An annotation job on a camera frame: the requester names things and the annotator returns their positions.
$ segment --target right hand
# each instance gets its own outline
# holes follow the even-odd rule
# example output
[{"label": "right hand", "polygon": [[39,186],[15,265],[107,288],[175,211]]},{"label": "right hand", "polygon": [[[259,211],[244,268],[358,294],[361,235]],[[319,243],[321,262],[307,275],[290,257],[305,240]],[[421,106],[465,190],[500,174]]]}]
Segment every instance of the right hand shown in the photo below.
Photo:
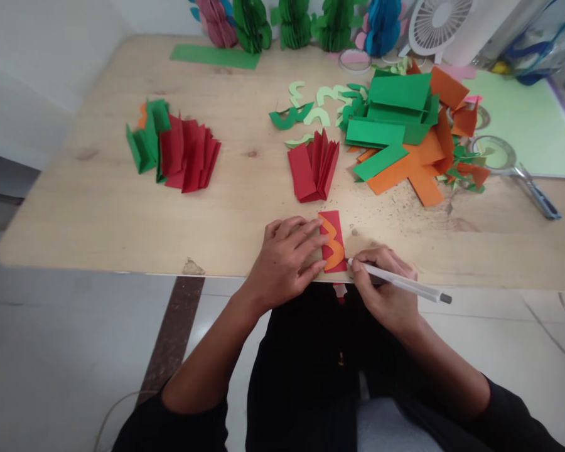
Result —
[{"label": "right hand", "polygon": [[417,272],[386,246],[361,251],[352,262],[353,281],[372,316],[396,337],[413,332],[421,320],[417,296],[388,282],[376,288],[362,263],[415,281]]}]

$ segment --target white fan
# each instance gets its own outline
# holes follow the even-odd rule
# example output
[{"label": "white fan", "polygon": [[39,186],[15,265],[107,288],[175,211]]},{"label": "white fan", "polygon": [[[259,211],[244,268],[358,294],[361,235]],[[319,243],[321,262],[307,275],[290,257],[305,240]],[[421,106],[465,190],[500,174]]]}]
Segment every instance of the white fan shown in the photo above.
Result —
[{"label": "white fan", "polygon": [[418,0],[399,56],[412,48],[418,55],[435,55],[435,63],[440,64],[444,49],[454,41],[474,4],[475,0]]}]

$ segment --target white wall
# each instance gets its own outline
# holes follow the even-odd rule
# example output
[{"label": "white wall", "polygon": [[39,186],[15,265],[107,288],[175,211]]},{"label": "white wall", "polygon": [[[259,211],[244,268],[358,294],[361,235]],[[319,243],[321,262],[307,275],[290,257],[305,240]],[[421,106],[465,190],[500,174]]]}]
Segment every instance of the white wall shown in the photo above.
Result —
[{"label": "white wall", "polygon": [[104,0],[0,0],[0,156],[43,169],[119,43]]}]

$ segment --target pen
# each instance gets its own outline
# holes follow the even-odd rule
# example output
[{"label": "pen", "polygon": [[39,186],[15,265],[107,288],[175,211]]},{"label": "pen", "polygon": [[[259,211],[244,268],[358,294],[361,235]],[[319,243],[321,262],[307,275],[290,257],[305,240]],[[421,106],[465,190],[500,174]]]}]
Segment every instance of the pen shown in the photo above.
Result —
[{"label": "pen", "polygon": [[[347,262],[352,265],[353,259],[348,259]],[[413,294],[426,298],[434,303],[439,303],[440,301],[448,304],[452,303],[452,297],[448,294],[444,294],[440,290],[425,286],[424,284],[413,281],[412,279],[408,279],[404,276],[400,276],[368,264],[362,263],[362,265],[369,274],[385,279],[385,281],[388,281],[395,287],[412,292]]]}]

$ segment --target wooden table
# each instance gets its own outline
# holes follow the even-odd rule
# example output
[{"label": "wooden table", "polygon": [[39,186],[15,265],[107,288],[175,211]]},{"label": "wooden table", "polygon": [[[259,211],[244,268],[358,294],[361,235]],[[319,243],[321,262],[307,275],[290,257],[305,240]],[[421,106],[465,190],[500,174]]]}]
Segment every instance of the wooden table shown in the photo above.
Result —
[{"label": "wooden table", "polygon": [[[544,219],[509,177],[494,176],[484,194],[443,188],[446,201],[425,209],[405,181],[375,196],[354,183],[356,154],[342,145],[326,202],[300,204],[283,142],[320,128],[278,131],[268,113],[288,108],[289,84],[304,80],[304,100],[321,86],[364,83],[316,47],[281,51],[257,70],[172,62],[181,42],[204,39],[135,36],[117,50],[85,98],[62,152],[42,173],[0,244],[9,266],[93,271],[245,276],[264,226],[276,218],[315,218],[339,210],[348,256],[389,244],[424,283],[565,290],[565,180],[539,180],[564,218]],[[212,128],[222,141],[211,185],[182,195],[139,176],[125,137],[145,98]],[[331,121],[339,101],[327,99]],[[332,139],[341,139],[328,127]],[[321,275],[348,281],[349,274]]]}]

